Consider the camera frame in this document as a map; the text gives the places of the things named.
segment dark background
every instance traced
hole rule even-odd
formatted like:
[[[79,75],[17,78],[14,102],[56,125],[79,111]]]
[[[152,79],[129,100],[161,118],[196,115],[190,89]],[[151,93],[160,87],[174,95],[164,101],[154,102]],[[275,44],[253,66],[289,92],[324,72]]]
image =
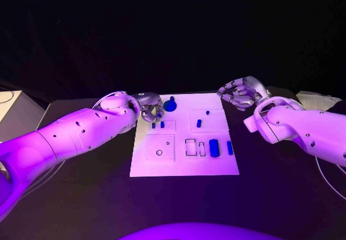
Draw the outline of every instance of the dark background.
[[[52,102],[216,90],[252,75],[343,99],[344,12],[343,0],[11,2],[0,10],[0,87]]]

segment blue object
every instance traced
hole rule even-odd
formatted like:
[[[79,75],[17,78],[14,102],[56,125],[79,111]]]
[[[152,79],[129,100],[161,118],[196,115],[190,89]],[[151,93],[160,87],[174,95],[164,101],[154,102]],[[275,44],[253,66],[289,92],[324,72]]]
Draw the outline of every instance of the blue object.
[[[219,142],[216,139],[209,140],[209,148],[210,148],[210,157],[216,158],[220,156],[219,151]]]
[[[200,124],[202,124],[202,120],[199,119],[199,120],[196,121],[196,127],[197,127],[197,128],[200,128]]]
[[[226,147],[227,147],[227,153],[229,153],[229,155],[232,155],[233,154],[233,149],[232,149],[230,141],[226,141]]]
[[[177,104],[174,102],[174,97],[170,96],[170,99],[168,101],[164,102],[163,104],[163,109],[167,111],[167,112],[173,112],[177,108]]]

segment robotic hand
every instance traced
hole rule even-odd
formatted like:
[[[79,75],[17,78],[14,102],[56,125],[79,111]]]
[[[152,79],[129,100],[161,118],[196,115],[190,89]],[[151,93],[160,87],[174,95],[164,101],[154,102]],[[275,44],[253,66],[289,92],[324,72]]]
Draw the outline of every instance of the robotic hand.
[[[0,144],[0,162],[7,171],[7,177],[0,174],[0,221],[36,177],[125,133],[135,126],[140,112],[147,122],[161,118],[160,95],[145,92],[129,96],[124,91],[112,92],[92,108],[72,112],[39,130]]]
[[[226,89],[232,89],[232,95],[225,93]],[[308,154],[346,167],[344,115],[305,110],[295,100],[272,96],[252,76],[230,81],[216,94],[240,111],[256,105],[243,123],[249,132],[258,131],[266,142],[291,140]]]

